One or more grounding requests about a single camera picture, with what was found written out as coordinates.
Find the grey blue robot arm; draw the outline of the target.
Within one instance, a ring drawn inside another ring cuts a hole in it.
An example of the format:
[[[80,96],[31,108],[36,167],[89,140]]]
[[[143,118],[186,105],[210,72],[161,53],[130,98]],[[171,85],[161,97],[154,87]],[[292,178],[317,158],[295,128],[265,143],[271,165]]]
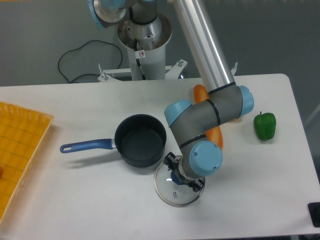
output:
[[[219,40],[202,0],[175,0],[174,9],[192,52],[209,98],[192,104],[179,100],[164,111],[169,128],[182,153],[164,159],[171,179],[194,192],[204,187],[204,177],[222,164],[221,149],[209,141],[206,131],[250,113],[254,98],[238,86],[226,67]],[[154,0],[90,0],[88,8],[100,28],[118,26],[118,38],[128,50],[134,80],[158,80],[165,76],[165,45],[170,22]]]

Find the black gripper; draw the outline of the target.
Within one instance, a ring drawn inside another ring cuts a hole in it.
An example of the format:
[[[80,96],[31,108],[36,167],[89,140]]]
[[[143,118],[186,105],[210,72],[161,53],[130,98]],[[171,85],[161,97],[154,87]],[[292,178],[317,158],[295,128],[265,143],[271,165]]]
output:
[[[195,193],[200,192],[204,188],[204,179],[191,179],[190,177],[186,176],[183,168],[182,168],[182,161],[176,161],[176,156],[169,152],[163,160],[163,164],[168,167],[169,170],[171,170],[170,178],[171,180],[179,185],[186,185],[189,188],[191,188]]]

